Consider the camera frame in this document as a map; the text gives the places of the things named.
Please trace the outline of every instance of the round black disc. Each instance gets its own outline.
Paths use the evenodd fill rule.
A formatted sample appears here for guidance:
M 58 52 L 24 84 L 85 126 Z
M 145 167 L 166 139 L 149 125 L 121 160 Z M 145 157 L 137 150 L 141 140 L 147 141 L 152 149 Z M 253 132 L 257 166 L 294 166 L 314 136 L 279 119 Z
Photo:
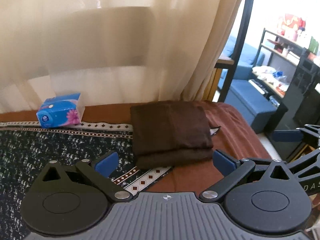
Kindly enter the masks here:
M 94 187 L 74 182 L 47 181 L 40 192 L 29 192 L 21 204 L 21 216 L 32 231 L 65 236 L 95 225 L 106 213 L 108 201 Z
M 225 198 L 225 209 L 244 228 L 278 235 L 301 229 L 311 213 L 311 203 L 298 183 L 272 179 L 234 188 Z

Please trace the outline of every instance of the wall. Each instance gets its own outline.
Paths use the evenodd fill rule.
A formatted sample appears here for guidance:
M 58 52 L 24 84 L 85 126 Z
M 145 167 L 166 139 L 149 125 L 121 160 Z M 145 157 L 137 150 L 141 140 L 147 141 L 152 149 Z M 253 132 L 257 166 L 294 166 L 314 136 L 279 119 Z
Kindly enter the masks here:
M 291 13 L 305 18 L 307 21 L 306 28 L 314 33 L 315 37 L 319 37 L 318 40 L 320 40 L 320 28 L 318 27 L 320 14 L 315 11 L 315 8 L 312 8 L 312 5 L 317 1 L 318 0 L 254 0 L 245 42 L 258 48 L 263 28 L 275 29 L 279 16 L 285 13 Z M 231 35 L 235 37 L 238 35 L 243 7 L 244 0 L 241 2 L 235 23 L 231 30 Z M 274 36 L 266 34 L 265 39 L 274 40 Z M 261 51 L 266 54 L 263 62 L 263 64 L 266 65 L 270 52 L 265 49 L 261 49 Z

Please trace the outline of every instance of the blue tissue box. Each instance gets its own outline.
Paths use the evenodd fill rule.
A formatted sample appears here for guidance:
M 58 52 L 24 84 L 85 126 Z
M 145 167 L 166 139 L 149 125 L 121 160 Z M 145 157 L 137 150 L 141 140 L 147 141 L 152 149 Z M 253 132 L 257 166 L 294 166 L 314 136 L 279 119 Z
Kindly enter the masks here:
M 80 93 L 48 98 L 41 105 L 37 117 L 42 128 L 81 123 L 84 106 Z

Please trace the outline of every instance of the ribbed gray surface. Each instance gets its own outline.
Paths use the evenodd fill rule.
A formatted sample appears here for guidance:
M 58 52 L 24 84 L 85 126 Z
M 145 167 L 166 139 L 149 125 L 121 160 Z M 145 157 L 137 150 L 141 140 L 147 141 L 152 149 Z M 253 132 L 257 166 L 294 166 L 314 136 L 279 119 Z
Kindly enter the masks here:
M 140 193 L 118 203 L 94 228 L 60 240 L 305 240 L 304 234 L 282 238 L 256 236 L 235 226 L 217 204 L 201 203 L 194 193 Z M 25 240 L 57 240 L 30 234 Z

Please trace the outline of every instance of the beige curtain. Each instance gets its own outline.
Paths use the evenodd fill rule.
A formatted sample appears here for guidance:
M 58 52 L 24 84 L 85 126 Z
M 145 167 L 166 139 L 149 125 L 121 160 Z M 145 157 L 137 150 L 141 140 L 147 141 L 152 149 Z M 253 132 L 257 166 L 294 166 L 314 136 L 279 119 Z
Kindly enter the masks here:
M 200 100 L 241 0 L 0 0 L 0 112 Z

